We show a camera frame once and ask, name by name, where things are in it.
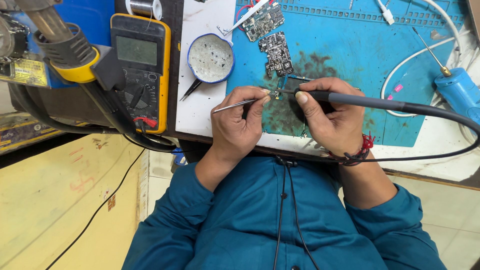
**person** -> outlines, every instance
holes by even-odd
[[[364,94],[338,78],[300,89],[296,99],[313,139],[339,157],[358,153],[364,108],[332,104],[335,111],[325,115],[305,91]],[[420,199],[392,183],[378,163],[246,158],[262,135],[268,92],[237,87],[214,109],[258,99],[245,119],[241,107],[212,114],[213,145],[198,163],[177,169],[138,225],[122,269],[445,269],[422,230]]]

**yellow wall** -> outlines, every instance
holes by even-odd
[[[141,151],[120,135],[88,135],[1,169],[0,270],[44,270]],[[121,268],[138,224],[140,159],[116,193],[115,207],[109,212],[105,204],[51,269]]]

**wristband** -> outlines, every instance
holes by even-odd
[[[328,152],[328,155],[330,156],[331,159],[334,160],[345,160],[346,162],[341,162],[339,163],[340,165],[343,166],[356,166],[359,165],[361,162],[356,162],[358,160],[364,160],[368,157],[368,154],[370,154],[370,148],[373,148],[373,142],[376,137],[372,138],[371,132],[369,132],[369,135],[363,134],[363,145],[360,151],[355,154],[355,155],[350,155],[348,153],[344,153],[344,157],[339,157],[334,155],[331,151]]]

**solder wire spool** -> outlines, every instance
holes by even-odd
[[[160,21],[162,19],[162,4],[159,0],[125,0],[128,14],[146,18],[153,17]]]

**teal shirt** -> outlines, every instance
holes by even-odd
[[[245,158],[214,193],[195,176],[195,163],[177,169],[154,212],[133,237],[123,270],[265,270],[273,267],[283,166]],[[300,228],[321,270],[446,269],[422,230],[420,199],[397,195],[372,209],[338,198],[328,170],[299,162],[291,168]],[[295,222],[285,185],[277,270],[315,269]]]

